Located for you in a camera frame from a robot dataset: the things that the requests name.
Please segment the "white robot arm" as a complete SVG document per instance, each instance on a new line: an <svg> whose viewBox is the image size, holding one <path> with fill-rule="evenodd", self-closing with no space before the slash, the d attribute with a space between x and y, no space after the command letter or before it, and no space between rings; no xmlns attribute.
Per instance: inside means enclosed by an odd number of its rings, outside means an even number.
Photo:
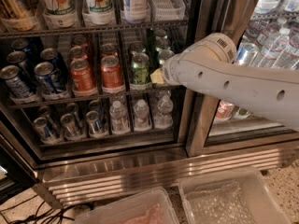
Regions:
<svg viewBox="0 0 299 224"><path fill-rule="evenodd" d="M216 97L298 132L299 72L239 66L235 57L234 41L214 33L167 59L150 79Z"/></svg>

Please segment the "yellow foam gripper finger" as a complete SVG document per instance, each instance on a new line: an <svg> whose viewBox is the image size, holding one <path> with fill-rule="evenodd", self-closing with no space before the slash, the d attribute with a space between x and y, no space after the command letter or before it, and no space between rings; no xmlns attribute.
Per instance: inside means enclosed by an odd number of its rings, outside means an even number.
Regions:
<svg viewBox="0 0 299 224"><path fill-rule="evenodd" d="M150 79L152 83L164 84L164 76L161 68L156 69L151 75Z"/></svg>

